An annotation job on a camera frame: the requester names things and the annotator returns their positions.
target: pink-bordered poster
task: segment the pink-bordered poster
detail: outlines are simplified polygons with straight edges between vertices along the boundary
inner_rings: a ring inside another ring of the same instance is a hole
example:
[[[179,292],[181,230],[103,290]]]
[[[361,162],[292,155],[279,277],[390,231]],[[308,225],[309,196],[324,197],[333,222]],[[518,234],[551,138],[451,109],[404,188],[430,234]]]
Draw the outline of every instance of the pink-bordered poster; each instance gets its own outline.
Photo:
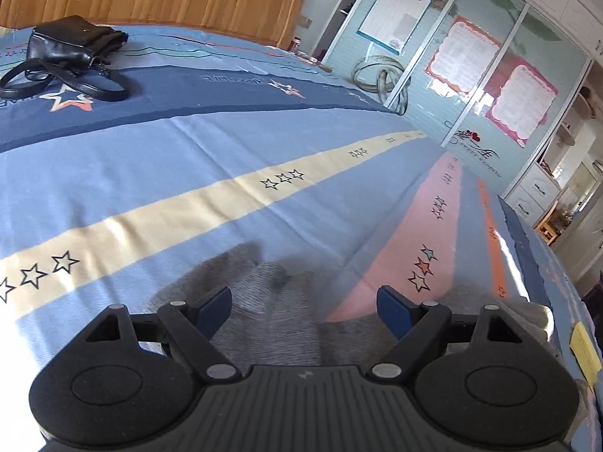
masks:
[[[546,113],[558,93],[534,66],[518,58],[486,117],[525,147],[536,127],[546,121]]]
[[[500,43],[466,18],[456,17],[425,72],[467,95],[498,53]]]

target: gray cloth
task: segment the gray cloth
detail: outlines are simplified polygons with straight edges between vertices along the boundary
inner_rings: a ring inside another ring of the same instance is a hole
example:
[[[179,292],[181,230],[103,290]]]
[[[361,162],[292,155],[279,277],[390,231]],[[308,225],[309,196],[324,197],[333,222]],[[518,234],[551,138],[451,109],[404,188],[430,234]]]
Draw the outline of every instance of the gray cloth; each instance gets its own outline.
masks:
[[[318,331],[308,303],[311,274],[289,276],[276,263],[257,264],[259,251],[242,244],[199,265],[159,291],[147,305],[195,302],[229,286],[232,313],[212,343],[243,373],[251,364],[320,365]]]
[[[349,321],[316,322],[309,303],[312,274],[289,275],[279,264],[259,260],[257,246],[239,245],[164,287],[149,301],[147,310],[155,312],[170,301],[195,302],[213,289],[229,286],[232,313],[212,343],[243,373],[250,365],[259,364],[358,365],[367,370],[396,344],[376,313]],[[466,287],[456,287],[438,301],[453,313],[469,315],[478,314],[486,304],[501,306],[563,364],[559,351],[549,343],[550,309],[522,298],[502,300]],[[449,345],[447,351],[465,347]],[[582,399],[567,440],[586,417],[584,403]]]

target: screw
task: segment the screw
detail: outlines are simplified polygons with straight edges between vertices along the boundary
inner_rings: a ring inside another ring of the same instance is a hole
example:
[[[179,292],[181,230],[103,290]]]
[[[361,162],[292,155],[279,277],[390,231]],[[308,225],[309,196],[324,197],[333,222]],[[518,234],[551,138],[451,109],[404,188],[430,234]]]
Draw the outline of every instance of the screw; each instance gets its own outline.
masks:
[[[230,379],[236,374],[236,368],[228,363],[215,363],[205,373],[212,379]]]
[[[395,363],[378,363],[371,369],[372,373],[381,379],[395,379],[402,373]]]

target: poster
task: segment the poster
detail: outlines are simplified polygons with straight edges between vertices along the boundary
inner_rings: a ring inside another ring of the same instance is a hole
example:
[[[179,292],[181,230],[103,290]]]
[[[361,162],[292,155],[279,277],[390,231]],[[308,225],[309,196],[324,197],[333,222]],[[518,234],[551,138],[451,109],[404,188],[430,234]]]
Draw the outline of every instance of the poster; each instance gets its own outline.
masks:
[[[519,59],[486,117],[525,147],[536,127],[546,121],[557,93],[536,68]]]
[[[479,83],[499,49],[500,43],[482,29],[456,17],[425,72],[459,95],[467,95]]]
[[[376,0],[357,34],[399,54],[431,0]]]

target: bed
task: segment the bed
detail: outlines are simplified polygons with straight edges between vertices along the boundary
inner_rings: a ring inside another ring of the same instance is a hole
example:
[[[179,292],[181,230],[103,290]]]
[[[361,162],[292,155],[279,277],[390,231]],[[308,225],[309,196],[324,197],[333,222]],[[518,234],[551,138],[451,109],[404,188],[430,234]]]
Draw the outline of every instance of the bed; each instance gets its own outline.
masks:
[[[584,380],[569,339],[592,320],[537,233],[418,125],[280,49],[303,0],[259,1],[0,0],[0,26],[22,28],[0,38],[0,75],[23,27],[80,14],[129,33],[111,66],[133,86],[124,102],[60,85],[0,101],[2,450],[40,448],[29,385],[100,310],[143,312],[240,246],[311,274],[316,321],[374,313],[384,284],[417,303],[529,298]],[[577,452],[601,448],[601,392]]]

